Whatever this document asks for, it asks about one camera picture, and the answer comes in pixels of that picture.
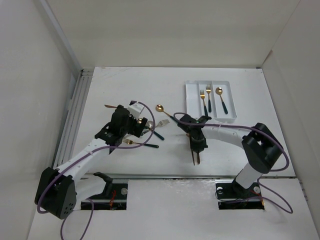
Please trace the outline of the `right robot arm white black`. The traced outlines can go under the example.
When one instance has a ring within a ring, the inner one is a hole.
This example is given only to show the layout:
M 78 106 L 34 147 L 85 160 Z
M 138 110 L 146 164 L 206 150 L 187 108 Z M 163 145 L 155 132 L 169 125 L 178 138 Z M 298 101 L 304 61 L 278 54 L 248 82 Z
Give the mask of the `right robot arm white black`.
M 208 148 L 207 140 L 218 140 L 244 150 L 247 164 L 228 187 L 222 188 L 232 194 L 232 198 L 246 198 L 250 188 L 262 175 L 272 171 L 281 155 L 288 159 L 282 145 L 265 124 L 258 122 L 249 127 L 208 123 L 210 119 L 205 115 L 195 119 L 183 114 L 175 121 L 188 134 L 190 150 L 197 154 L 198 161 L 200 152 Z

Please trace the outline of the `gold fork green handle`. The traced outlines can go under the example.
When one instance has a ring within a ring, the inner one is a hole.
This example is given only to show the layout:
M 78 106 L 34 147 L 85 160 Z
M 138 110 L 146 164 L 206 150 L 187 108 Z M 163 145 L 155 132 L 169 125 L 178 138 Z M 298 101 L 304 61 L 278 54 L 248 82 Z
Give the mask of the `gold fork green handle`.
M 140 143 L 140 142 L 135 142 L 133 140 L 127 139 L 127 138 L 123 138 L 122 141 L 128 145 L 142 145 L 142 146 L 146 146 L 149 148 L 154 148 L 154 149 L 158 149 L 159 146 L 156 144 L 149 144 L 149 143 Z
M 208 115 L 208 110 L 207 110 L 207 106 L 206 106 L 206 103 L 205 103 L 205 92 L 204 92 L 203 89 L 200 90 L 200 98 L 202 100 L 204 114 L 207 116 Z
M 207 96 L 208 96 L 208 106 L 207 106 L 207 110 L 209 113 L 212 112 L 212 103 L 211 103 L 211 84 L 207 84 L 206 85 L 206 93 L 207 93 Z

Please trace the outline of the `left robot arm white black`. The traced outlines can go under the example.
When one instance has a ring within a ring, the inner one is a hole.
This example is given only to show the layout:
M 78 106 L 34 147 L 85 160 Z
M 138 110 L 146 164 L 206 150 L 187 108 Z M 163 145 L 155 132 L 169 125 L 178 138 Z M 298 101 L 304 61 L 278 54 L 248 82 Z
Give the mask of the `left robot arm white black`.
M 35 204 L 39 214 L 50 213 L 64 220 L 81 202 L 93 195 L 107 198 L 112 186 L 105 175 L 83 179 L 83 176 L 115 149 L 122 149 L 123 138 L 127 135 L 140 137 L 147 118 L 138 121 L 147 106 L 132 101 L 128 107 L 118 105 L 108 122 L 75 157 L 57 168 L 47 167 L 41 174 Z

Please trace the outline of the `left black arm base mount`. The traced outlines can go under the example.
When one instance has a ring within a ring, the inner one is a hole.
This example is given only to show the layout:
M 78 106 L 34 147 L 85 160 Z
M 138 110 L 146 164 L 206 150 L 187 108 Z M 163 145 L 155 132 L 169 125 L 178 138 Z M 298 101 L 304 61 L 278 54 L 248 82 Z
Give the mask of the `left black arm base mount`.
M 92 182 L 102 185 L 103 190 L 100 193 L 88 196 L 93 201 L 94 210 L 101 211 L 122 211 L 127 209 L 128 180 L 112 178 L 105 173 L 95 172 L 86 174 L 81 182 Z

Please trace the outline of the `dark brown wooden fork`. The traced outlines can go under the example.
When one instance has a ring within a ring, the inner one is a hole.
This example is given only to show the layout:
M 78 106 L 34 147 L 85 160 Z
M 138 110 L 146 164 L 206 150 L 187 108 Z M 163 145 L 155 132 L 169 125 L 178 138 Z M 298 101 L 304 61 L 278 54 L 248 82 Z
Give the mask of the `dark brown wooden fork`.
M 196 161 L 195 161 L 194 151 L 192 149 L 191 149 L 191 156 L 192 156 L 193 165 L 195 166 L 196 165 Z

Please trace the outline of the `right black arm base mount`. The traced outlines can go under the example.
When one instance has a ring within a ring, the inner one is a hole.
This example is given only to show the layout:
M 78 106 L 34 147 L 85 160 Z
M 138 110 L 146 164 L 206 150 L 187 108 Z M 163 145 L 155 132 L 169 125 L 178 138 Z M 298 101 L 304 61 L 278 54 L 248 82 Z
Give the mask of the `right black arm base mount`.
M 215 183 L 215 197 L 219 210 L 264 210 L 261 188 L 254 182 L 248 189 L 236 183 L 217 181 Z

